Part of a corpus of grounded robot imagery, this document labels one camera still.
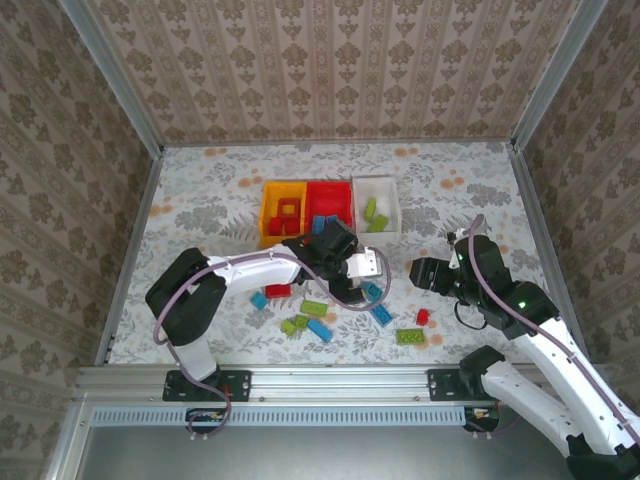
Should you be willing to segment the long blue lego brick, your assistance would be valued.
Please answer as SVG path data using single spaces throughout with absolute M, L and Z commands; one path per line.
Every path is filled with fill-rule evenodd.
M 333 338 L 332 332 L 318 319 L 311 318 L 307 328 L 324 343 L 329 343 Z

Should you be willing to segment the red plastic container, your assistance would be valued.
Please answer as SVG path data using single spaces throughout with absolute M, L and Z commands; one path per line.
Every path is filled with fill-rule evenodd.
M 348 181 L 310 181 L 306 185 L 304 232 L 311 233 L 315 216 L 337 216 L 349 227 L 353 222 L 353 195 Z

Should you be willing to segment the yellow plastic container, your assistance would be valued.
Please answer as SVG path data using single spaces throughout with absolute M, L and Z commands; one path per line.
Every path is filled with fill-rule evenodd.
M 306 185 L 307 183 L 304 181 L 268 181 L 265 183 L 258 222 L 259 240 L 262 248 L 271 247 L 287 238 L 297 237 L 304 233 Z M 297 236 L 285 236 L 284 232 L 282 232 L 281 236 L 269 236 L 268 222 L 271 217 L 277 216 L 278 200 L 286 197 L 301 199 L 301 213 L 298 217 L 300 220 L 300 234 Z

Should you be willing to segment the white plastic container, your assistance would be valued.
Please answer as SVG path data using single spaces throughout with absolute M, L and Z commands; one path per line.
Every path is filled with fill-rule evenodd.
M 372 244 L 399 240 L 402 213 L 396 178 L 393 175 L 353 176 L 351 184 L 354 228 L 360 240 Z M 388 219 L 380 232 L 368 232 L 370 222 L 365 219 L 365 213 L 370 199 L 374 199 L 376 203 L 372 218 L 382 215 Z

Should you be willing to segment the floral tablecloth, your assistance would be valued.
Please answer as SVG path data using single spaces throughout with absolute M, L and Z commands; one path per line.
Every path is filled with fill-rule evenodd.
M 393 175 L 399 193 L 402 230 L 383 245 L 393 279 L 385 308 L 393 317 L 382 328 L 367 313 L 330 304 L 324 323 L 329 343 L 309 331 L 287 336 L 281 324 L 300 311 L 303 300 L 325 302 L 314 282 L 257 310 L 248 294 L 226 298 L 208 331 L 223 364 L 369 365 L 455 363 L 489 345 L 514 363 L 524 353 L 499 331 L 483 326 L 474 309 L 419 290 L 409 278 L 413 260 L 445 259 L 445 235 L 478 215 L 517 280 L 545 285 L 546 278 L 514 176 L 506 143 L 358 144 L 171 148 L 165 152 L 159 184 L 127 292 L 109 360 L 116 365 L 167 364 L 166 347 L 154 343 L 155 319 L 145 296 L 184 250 L 207 255 L 254 252 L 266 182 L 350 180 Z M 420 309 L 430 313 L 416 324 Z M 425 342 L 398 345 L 395 331 L 424 331 Z

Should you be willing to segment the grey metal plate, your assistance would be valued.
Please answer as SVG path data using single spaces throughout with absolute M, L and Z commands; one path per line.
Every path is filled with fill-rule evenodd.
M 69 410 L 45 480 L 573 480 L 524 421 L 492 438 L 460 427 L 227 427 L 208 440 L 177 426 L 90 425 Z

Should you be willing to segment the aluminium side rail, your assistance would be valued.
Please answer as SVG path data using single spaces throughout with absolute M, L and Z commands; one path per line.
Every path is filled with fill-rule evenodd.
M 141 198 L 139 209 L 133 224 L 130 241 L 123 259 L 118 282 L 114 290 L 112 302 L 108 316 L 104 324 L 100 344 L 96 353 L 93 365 L 101 367 L 105 365 L 110 357 L 112 344 L 115 339 L 118 324 L 121 321 L 127 292 L 131 283 L 131 278 L 135 269 L 135 264 L 141 246 L 144 229 L 153 203 L 154 194 L 159 184 L 160 174 L 163 166 L 164 147 L 161 146 L 159 154 L 155 156 L 151 163 L 151 168 L 146 181 L 145 189 Z
M 507 144 L 507 151 L 551 299 L 559 308 L 560 314 L 566 321 L 578 347 L 585 355 L 588 355 L 578 317 L 571 301 L 569 290 L 556 255 L 552 238 L 544 217 L 544 212 L 541 208 L 525 157 L 510 143 Z

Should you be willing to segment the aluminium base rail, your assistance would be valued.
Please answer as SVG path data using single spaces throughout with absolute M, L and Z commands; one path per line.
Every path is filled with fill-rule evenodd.
M 426 404 L 429 376 L 446 364 L 416 365 L 237 365 L 251 372 L 251 405 Z M 174 365 L 105 365 L 79 371 L 72 399 L 96 405 L 162 402 Z

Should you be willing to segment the aluminium rear rail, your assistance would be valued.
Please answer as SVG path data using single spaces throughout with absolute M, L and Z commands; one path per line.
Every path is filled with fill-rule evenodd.
M 358 145 L 358 144 L 435 144 L 435 143 L 507 143 L 510 138 L 392 138 L 392 139 L 311 139 L 311 140 L 267 140 L 267 141 L 226 141 L 226 142 L 191 142 L 166 143 L 162 149 L 168 148 L 204 148 L 204 147 L 262 147 L 262 146 L 307 146 L 307 145 Z

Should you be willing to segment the aluminium frame post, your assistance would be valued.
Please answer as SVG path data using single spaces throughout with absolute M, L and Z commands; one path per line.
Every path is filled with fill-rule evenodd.
M 60 3 L 149 156 L 153 161 L 158 160 L 162 156 L 163 141 L 126 75 L 124 63 L 117 58 L 112 42 L 91 12 L 88 0 L 60 0 Z
M 511 136 L 516 152 L 533 136 L 608 0 L 581 0 Z

